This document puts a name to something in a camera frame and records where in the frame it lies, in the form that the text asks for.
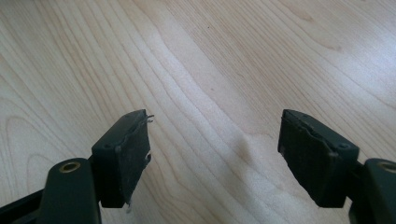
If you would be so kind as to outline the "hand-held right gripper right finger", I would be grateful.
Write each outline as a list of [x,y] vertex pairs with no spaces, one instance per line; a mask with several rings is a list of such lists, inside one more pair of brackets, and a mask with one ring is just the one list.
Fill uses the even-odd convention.
[[359,155],[356,145],[317,119],[285,109],[277,150],[316,205],[344,205],[347,173]]

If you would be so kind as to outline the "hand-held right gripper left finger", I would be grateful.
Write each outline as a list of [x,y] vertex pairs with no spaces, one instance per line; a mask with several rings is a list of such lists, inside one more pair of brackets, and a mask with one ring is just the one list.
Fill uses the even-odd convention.
[[145,109],[122,116],[92,147],[97,199],[104,208],[130,205],[151,155]]

